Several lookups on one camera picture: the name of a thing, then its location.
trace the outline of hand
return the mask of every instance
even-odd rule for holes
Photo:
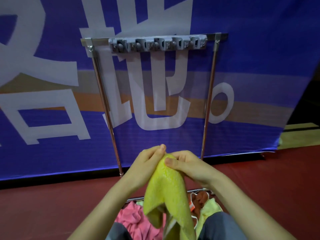
[[[210,188],[213,175],[220,173],[190,151],[179,151],[171,154],[177,159],[166,158],[165,165],[185,173],[204,188]]]
[[[131,193],[148,182],[165,153],[166,146],[164,144],[145,149],[139,153],[129,170],[122,177],[122,180],[127,181]]]

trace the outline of forearm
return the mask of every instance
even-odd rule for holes
[[[125,180],[119,180],[68,240],[105,240],[120,209],[131,194]]]
[[[211,190],[214,191],[248,239],[295,239],[230,178],[219,171],[213,175],[210,183]]]

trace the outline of left hand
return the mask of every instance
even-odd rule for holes
[[[165,153],[166,146],[164,144],[145,149],[139,153],[129,170],[122,177],[131,193],[148,182]]]

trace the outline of wooden floor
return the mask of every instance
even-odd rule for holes
[[[216,168],[296,238],[319,239],[319,155],[320,146],[284,149],[267,154],[266,160]],[[1,190],[0,239],[66,239],[118,179]],[[188,189],[199,187],[190,180],[186,184]],[[144,191],[133,196],[142,196]]]

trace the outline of finger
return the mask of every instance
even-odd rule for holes
[[[186,155],[183,153],[183,151],[173,152],[171,153],[171,155],[174,156],[179,161],[182,161],[182,162],[186,161]]]
[[[161,146],[154,152],[152,157],[149,159],[149,163],[153,165],[158,165],[159,161],[163,158],[166,153],[166,146],[161,144]]]
[[[149,149],[144,149],[141,153],[143,154],[144,157],[147,157],[148,159],[150,157],[153,156],[153,154],[156,152],[157,149],[159,149],[160,146],[159,145],[156,145],[156,146],[153,146]]]
[[[164,160],[164,163],[169,168],[172,168],[174,170],[179,170],[179,171],[186,173],[186,162],[184,162],[184,161],[179,161],[177,159],[167,157]]]

